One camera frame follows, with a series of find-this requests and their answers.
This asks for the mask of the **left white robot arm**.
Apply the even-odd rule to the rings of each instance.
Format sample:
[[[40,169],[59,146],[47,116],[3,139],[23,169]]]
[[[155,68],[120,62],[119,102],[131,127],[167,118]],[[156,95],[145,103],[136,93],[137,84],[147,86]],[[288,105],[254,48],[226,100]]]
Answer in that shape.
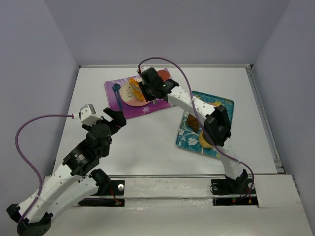
[[[109,155],[112,135],[126,125],[122,111],[105,108],[111,120],[97,116],[93,105],[86,104],[68,118],[78,119],[87,130],[86,137],[63,159],[56,171],[44,180],[39,178],[39,188],[19,204],[11,204],[6,212],[17,224],[20,236],[42,236],[52,222],[63,212],[94,194],[109,194],[116,206],[122,191],[121,184],[114,184],[97,165]]]

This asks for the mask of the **dark brown bread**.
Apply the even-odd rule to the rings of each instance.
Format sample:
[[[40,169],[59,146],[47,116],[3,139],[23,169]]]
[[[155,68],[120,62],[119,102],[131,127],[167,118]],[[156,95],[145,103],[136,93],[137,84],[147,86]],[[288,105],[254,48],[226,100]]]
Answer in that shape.
[[[199,123],[197,121],[197,119],[189,114],[188,118],[187,118],[187,125],[195,132],[198,133],[199,132]]]

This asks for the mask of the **light round bun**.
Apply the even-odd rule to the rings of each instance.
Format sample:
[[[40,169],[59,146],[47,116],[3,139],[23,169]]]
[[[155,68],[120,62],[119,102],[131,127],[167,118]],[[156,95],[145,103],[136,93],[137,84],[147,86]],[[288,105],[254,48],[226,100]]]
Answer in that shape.
[[[206,140],[203,138],[203,131],[202,130],[199,133],[198,140],[199,140],[200,145],[203,148],[207,148],[207,149],[213,148],[213,146],[211,144],[209,144],[208,142],[206,142]]]

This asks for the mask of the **orange croissant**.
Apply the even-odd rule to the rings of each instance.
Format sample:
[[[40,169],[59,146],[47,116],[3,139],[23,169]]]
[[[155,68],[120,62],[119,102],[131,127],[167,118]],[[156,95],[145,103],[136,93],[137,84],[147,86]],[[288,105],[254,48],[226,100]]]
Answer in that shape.
[[[139,102],[145,101],[144,95],[142,94],[141,88],[138,82],[134,78],[129,78],[128,84],[130,87],[130,91]]]

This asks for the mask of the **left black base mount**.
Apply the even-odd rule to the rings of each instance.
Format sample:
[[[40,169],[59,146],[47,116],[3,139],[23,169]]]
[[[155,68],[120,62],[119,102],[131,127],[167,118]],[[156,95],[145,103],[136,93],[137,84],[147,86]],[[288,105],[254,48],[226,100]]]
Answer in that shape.
[[[93,180],[97,191],[78,202],[81,207],[124,207],[125,180],[111,179],[102,169],[92,170],[88,180]]]

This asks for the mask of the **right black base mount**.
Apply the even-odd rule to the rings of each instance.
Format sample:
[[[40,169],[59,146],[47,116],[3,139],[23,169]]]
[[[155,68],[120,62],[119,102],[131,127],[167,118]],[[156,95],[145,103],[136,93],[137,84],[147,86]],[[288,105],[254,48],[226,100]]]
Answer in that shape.
[[[226,179],[212,179],[210,192],[213,195],[213,206],[258,206],[255,186],[248,193],[252,179],[246,180],[245,185],[238,190],[231,190],[226,185]]]

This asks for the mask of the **blue plastic spoon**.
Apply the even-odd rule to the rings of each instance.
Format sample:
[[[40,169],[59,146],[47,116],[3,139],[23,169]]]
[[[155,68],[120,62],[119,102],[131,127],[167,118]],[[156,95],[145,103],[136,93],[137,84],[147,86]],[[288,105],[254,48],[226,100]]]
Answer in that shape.
[[[120,88],[121,88],[121,86],[119,84],[114,84],[113,87],[112,87],[114,95],[116,97],[117,104],[118,104],[119,109],[121,111],[123,109],[123,106],[122,106],[122,101],[121,101],[121,97],[120,97],[120,94],[119,94]]]

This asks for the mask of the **pink plastic cup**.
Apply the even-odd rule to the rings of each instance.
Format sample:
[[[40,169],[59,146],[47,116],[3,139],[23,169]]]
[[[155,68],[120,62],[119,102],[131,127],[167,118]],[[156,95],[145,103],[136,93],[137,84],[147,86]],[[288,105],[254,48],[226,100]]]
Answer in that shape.
[[[166,81],[170,78],[170,73],[167,70],[158,70],[157,73],[163,79],[163,81]]]

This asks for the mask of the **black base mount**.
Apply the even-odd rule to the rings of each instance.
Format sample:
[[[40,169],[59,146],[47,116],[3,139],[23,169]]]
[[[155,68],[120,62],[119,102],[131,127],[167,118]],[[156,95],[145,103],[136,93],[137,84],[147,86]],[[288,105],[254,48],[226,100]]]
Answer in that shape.
[[[210,192],[213,195],[213,206],[258,206],[255,186],[248,193],[252,179],[246,180],[245,185],[238,190],[231,190],[226,185],[226,179],[212,179]]]
[[[88,180],[93,180],[97,191],[78,202],[81,207],[124,207],[125,180],[111,179],[102,169],[92,170]]]

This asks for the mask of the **cream and pink plate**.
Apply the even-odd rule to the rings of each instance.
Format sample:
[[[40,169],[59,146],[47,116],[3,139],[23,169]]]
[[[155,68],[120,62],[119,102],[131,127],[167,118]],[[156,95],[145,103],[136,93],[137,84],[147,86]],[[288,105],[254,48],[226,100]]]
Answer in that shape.
[[[142,107],[148,105],[150,102],[146,102],[145,100],[140,102],[135,96],[131,93],[130,86],[128,82],[125,82],[120,88],[120,96],[122,101],[124,101],[127,105],[132,107]]]

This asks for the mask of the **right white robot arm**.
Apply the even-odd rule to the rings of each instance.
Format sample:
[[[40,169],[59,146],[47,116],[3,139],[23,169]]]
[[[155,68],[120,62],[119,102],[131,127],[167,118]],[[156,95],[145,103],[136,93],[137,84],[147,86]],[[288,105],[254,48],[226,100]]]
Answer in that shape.
[[[138,67],[137,72],[141,77],[139,87],[146,101],[162,99],[197,119],[203,130],[203,139],[216,149],[228,180],[241,182],[248,178],[241,161],[231,156],[231,122],[225,106],[203,102],[174,80],[164,81],[152,67]]]

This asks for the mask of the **purple floral placemat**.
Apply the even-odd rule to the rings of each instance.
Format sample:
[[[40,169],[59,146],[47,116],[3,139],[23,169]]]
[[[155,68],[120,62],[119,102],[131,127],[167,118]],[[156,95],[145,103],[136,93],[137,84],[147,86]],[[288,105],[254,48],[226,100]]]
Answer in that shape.
[[[115,110],[115,111],[120,110],[117,104],[113,89],[112,89],[113,85],[119,84],[120,86],[122,86],[125,82],[128,82],[129,78],[134,78],[138,82],[141,81],[141,77],[139,75],[136,75],[136,76],[131,76],[131,77],[123,78],[123,79],[117,79],[117,80],[105,82],[104,86],[105,86],[106,97],[107,97],[108,105],[112,110]],[[159,111],[159,110],[172,107],[172,105],[170,105],[169,103],[163,100],[159,100],[159,99],[156,100],[155,102],[151,101],[148,105],[145,105],[142,107],[132,107],[132,106],[127,105],[124,101],[122,101],[122,106],[123,106],[122,111],[126,119],[147,115],[147,114]]]

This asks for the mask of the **teal floral tray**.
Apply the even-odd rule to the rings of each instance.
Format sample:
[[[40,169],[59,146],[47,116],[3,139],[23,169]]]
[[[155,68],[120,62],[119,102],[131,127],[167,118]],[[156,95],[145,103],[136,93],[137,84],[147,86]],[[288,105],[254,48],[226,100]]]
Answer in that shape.
[[[233,120],[233,113],[234,113],[234,101],[231,99],[214,96],[210,94],[206,94],[199,91],[192,91],[192,94],[206,102],[208,104],[214,105],[215,102],[220,102],[223,106],[225,106],[228,117],[230,122],[232,123]],[[219,158],[217,151],[214,148],[207,149],[203,148],[198,140],[199,133],[201,132],[201,128],[199,128],[199,132],[195,133],[188,125],[187,125],[187,118],[189,116],[188,112],[184,112],[182,116],[182,121],[179,126],[177,138],[175,144],[177,147],[185,149],[187,151],[196,152],[197,154],[203,154],[210,157]]]

